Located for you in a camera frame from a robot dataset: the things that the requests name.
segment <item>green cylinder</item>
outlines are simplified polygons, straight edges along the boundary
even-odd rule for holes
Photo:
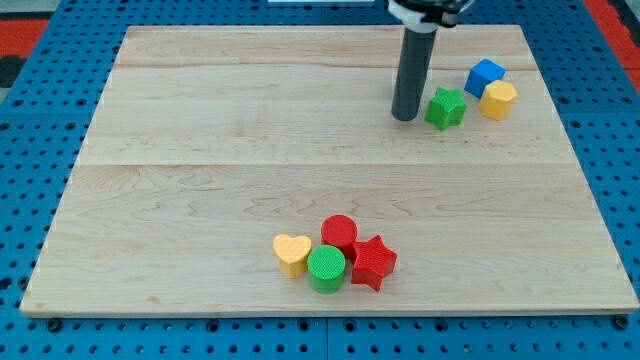
[[[322,245],[311,251],[307,258],[309,284],[313,290],[331,294],[342,287],[346,260],[335,246]]]

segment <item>blue cube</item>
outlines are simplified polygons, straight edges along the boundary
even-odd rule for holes
[[[483,59],[471,68],[464,89],[480,99],[484,88],[496,80],[502,80],[506,70],[489,59]]]

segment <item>hexagon block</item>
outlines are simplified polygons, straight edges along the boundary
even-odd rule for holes
[[[509,115],[516,101],[516,88],[507,81],[497,80],[487,85],[478,106],[482,115],[502,120]]]
[[[464,89],[480,99],[484,88],[496,80],[502,80],[506,70],[489,59],[483,59],[471,68]]]
[[[467,103],[462,98],[460,90],[439,87],[436,96],[429,102],[424,120],[444,131],[449,126],[460,125],[466,109]]]

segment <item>red surface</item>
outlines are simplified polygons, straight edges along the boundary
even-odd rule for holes
[[[322,243],[333,245],[340,249],[344,257],[353,260],[356,253],[353,250],[353,242],[358,236],[358,227],[356,223],[348,216],[333,215],[328,217],[320,229],[322,235]]]
[[[618,11],[607,0],[584,0],[600,31],[616,54],[618,61],[640,92],[640,48],[631,39],[631,32],[620,22]]]
[[[48,23],[49,20],[0,20],[0,58],[28,58]]]
[[[393,272],[398,255],[389,250],[376,235],[366,242],[355,242],[356,262],[351,273],[352,284],[367,284],[380,291],[382,279]]]

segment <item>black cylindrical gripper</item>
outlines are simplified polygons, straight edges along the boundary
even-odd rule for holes
[[[422,34],[404,29],[400,65],[391,106],[391,114],[398,120],[413,120],[418,114],[435,38],[435,30]]]

